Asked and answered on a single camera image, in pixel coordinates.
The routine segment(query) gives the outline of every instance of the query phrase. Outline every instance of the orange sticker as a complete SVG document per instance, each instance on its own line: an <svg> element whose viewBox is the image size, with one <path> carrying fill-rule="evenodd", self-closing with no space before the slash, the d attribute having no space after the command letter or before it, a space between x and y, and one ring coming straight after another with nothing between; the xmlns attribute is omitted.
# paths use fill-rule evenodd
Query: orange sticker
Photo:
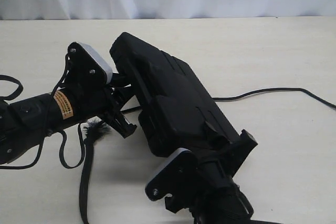
<svg viewBox="0 0 336 224"><path fill-rule="evenodd" d="M62 112L63 120L73 116L73 110L68 98L61 91L57 90L54 99Z"/></svg>

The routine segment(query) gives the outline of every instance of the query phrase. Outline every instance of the white table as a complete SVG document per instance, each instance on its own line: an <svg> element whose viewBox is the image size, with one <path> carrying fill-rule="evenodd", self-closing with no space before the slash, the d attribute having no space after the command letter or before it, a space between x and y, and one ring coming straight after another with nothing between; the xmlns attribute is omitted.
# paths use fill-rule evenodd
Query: white table
<svg viewBox="0 0 336 224"><path fill-rule="evenodd" d="M16 100L50 92L72 41L90 44L113 64L108 51L123 31L187 61L212 96L304 87L336 103L335 17L1 21L0 73L22 81L25 89ZM13 87L0 82L1 95ZM219 107L237 131L248 130L259 143L235 176L254 219L336 223L336 111L299 92ZM128 118L138 123L137 113ZM74 164L78 136L74 127L67 133L66 156ZM60 142L60 135L47 138L31 169L0 171L0 223L81 223L81 168L61 166ZM35 154L33 149L12 164L27 164ZM147 199L146 179L161 161L150 153L140 127L125 140L113 132L99 142L90 223L192 223L187 211L174 215L163 200Z"/></svg>

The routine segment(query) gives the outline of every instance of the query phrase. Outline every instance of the warning label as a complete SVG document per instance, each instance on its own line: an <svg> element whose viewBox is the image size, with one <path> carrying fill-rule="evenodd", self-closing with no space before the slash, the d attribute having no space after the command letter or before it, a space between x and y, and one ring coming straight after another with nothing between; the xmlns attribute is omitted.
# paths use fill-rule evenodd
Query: warning label
<svg viewBox="0 0 336 224"><path fill-rule="evenodd" d="M63 119L67 119L73 116L71 104L65 94L57 90L54 95L54 99L62 112Z"/></svg>

